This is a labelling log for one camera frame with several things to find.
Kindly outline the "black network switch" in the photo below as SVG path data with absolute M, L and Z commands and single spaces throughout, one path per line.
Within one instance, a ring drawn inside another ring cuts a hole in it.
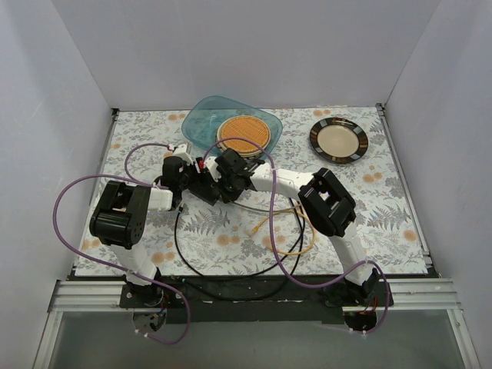
M 189 181 L 188 190 L 207 204 L 215 205 L 221 197 L 215 185 L 216 182 L 209 174 L 199 174 Z

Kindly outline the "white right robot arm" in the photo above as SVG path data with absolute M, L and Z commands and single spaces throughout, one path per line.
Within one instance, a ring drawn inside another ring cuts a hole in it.
M 281 169 L 272 158 L 245 161 L 232 149 L 205 159 L 204 166 L 226 190 L 269 192 L 270 213 L 277 194 L 300 202 L 314 229 L 334 246 L 349 299 L 360 306 L 374 299 L 379 274 L 357 236 L 355 200 L 331 170 L 304 173 Z

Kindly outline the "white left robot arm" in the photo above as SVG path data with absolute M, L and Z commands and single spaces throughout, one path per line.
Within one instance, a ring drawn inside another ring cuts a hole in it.
M 126 281 L 139 286 L 137 298 L 146 307 L 162 302 L 163 288 L 153 280 L 161 274 L 141 243 L 150 210 L 173 211 L 181 204 L 182 192 L 201 173 L 203 161 L 171 156 L 164 160 L 157 184 L 129 185 L 109 181 L 89 222 L 92 236 L 109 246 L 126 270 Z

